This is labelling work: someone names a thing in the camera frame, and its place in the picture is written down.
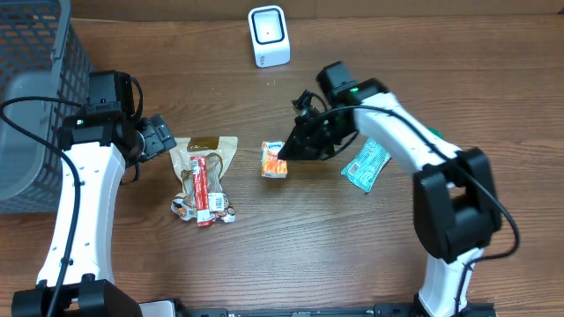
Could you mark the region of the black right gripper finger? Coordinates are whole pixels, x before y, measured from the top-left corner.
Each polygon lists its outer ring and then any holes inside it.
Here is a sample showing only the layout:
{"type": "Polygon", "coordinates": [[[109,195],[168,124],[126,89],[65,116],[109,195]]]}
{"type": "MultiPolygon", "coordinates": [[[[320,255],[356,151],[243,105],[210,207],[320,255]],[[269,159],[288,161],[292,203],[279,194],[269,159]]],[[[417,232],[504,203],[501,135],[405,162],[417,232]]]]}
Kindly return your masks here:
{"type": "Polygon", "coordinates": [[[310,146],[308,141],[311,132],[312,125],[309,123],[296,125],[278,152],[278,158],[282,160],[317,160],[316,150],[310,146]]]}
{"type": "Polygon", "coordinates": [[[304,115],[310,110],[318,111],[313,104],[313,99],[316,99],[323,107],[323,110],[326,110],[326,103],[321,96],[309,90],[305,90],[296,100],[292,100],[294,112],[299,115],[304,115]]]}

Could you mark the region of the red snack bar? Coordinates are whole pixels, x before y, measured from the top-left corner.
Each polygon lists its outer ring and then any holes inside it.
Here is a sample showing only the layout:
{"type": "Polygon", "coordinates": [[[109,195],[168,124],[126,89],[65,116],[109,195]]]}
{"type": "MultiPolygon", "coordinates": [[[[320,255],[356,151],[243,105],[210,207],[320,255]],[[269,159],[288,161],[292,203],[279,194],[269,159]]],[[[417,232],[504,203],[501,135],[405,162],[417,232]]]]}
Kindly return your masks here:
{"type": "Polygon", "coordinates": [[[205,156],[191,157],[190,165],[192,168],[194,196],[197,209],[197,225],[206,227],[212,224],[212,215],[208,197],[205,156]]]}

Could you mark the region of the orange snack packet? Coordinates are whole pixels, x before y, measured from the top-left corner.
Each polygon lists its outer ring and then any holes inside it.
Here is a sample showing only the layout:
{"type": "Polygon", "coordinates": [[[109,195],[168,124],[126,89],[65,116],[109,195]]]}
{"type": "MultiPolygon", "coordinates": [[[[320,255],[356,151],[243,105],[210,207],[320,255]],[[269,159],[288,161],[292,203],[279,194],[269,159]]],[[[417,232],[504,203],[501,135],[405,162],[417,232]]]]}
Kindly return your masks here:
{"type": "Polygon", "coordinates": [[[278,153],[285,145],[284,141],[262,142],[261,175],[266,178],[285,178],[287,163],[278,158],[278,153]]]}

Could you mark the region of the teal tissue packet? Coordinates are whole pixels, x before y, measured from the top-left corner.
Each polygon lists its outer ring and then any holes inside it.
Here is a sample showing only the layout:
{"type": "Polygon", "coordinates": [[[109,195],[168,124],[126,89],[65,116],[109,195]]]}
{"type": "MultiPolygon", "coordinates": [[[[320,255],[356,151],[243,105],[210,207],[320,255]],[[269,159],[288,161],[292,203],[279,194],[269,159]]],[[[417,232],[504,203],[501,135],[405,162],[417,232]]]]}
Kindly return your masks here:
{"type": "Polygon", "coordinates": [[[369,193],[390,159],[390,154],[373,138],[369,138],[341,174],[363,192],[369,193]]]}

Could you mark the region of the brown transparent snack bag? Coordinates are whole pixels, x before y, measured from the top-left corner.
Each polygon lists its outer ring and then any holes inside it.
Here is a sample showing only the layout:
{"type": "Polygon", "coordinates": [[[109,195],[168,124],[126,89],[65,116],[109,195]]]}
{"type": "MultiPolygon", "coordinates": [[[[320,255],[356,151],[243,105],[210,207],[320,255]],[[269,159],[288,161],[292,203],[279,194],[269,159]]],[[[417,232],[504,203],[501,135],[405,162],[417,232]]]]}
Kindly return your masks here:
{"type": "Polygon", "coordinates": [[[209,193],[224,193],[220,181],[231,165],[237,152],[237,136],[207,136],[176,138],[177,145],[170,151],[174,173],[182,183],[182,192],[176,196],[186,210],[195,210],[197,203],[191,159],[206,159],[207,187],[209,193]]]}

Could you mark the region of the white patterned wrapper packet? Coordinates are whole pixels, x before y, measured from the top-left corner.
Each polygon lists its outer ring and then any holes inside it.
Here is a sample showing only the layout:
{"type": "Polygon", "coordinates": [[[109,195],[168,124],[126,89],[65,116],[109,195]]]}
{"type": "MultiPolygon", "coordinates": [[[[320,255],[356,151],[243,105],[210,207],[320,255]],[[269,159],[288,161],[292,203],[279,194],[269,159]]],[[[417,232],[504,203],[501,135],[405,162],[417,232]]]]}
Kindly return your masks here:
{"type": "Polygon", "coordinates": [[[179,194],[171,202],[171,211],[184,221],[196,219],[199,224],[205,221],[233,223],[235,212],[225,193],[210,193],[208,195],[209,212],[203,216],[197,215],[196,198],[193,195],[179,194]]]}

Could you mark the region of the green lid jar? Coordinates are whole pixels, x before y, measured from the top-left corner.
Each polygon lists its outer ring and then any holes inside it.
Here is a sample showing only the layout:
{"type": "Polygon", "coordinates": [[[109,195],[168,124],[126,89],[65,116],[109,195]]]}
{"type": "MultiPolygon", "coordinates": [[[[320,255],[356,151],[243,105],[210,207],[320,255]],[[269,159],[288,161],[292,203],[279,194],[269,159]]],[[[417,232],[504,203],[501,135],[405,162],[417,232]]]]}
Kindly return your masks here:
{"type": "Polygon", "coordinates": [[[442,134],[437,130],[437,129],[433,129],[433,128],[429,128],[427,127],[427,130],[433,134],[434,137],[436,137],[437,139],[443,140],[444,137],[442,136],[442,134]]]}

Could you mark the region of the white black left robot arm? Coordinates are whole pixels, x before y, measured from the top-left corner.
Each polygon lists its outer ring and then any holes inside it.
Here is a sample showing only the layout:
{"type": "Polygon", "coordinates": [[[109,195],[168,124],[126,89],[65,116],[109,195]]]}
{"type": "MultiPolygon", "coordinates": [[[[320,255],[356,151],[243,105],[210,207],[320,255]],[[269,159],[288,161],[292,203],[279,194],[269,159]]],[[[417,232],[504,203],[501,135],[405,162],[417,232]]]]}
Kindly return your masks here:
{"type": "Polygon", "coordinates": [[[58,129],[58,144],[16,125],[62,161],[56,225],[34,288],[13,295],[14,316],[183,316],[176,299],[138,303],[114,282],[111,240],[118,188],[127,168],[175,147],[158,114],[144,118],[136,78],[116,71],[89,76],[86,102],[58,129]]]}

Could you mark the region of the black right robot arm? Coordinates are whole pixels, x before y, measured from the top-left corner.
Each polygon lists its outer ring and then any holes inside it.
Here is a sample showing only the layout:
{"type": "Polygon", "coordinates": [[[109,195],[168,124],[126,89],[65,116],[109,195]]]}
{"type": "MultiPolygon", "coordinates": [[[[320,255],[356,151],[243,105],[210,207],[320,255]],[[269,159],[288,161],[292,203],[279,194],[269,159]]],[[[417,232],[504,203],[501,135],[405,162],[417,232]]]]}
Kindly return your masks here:
{"type": "Polygon", "coordinates": [[[501,228],[485,153],[444,141],[379,80],[359,82],[342,62],[323,68],[316,81],[322,95],[304,91],[292,102],[295,126],[279,158],[330,159],[345,137],[362,134],[412,177],[414,229],[428,254],[424,283],[411,304],[378,304],[375,315],[493,316],[493,305],[466,298],[474,266],[501,228]]]}

